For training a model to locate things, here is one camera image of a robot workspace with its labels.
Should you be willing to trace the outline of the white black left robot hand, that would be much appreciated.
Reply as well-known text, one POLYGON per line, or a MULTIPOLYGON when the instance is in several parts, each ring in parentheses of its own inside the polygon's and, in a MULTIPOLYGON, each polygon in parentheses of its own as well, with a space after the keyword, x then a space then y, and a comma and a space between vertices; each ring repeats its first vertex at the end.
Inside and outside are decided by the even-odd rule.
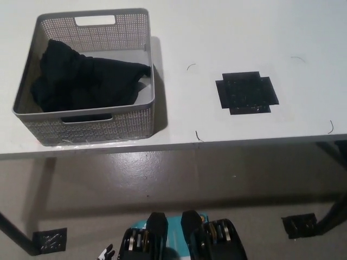
POLYGON ((97 260, 112 260, 115 255, 115 250, 113 249, 113 244, 106 247, 101 254, 97 257, 97 260))

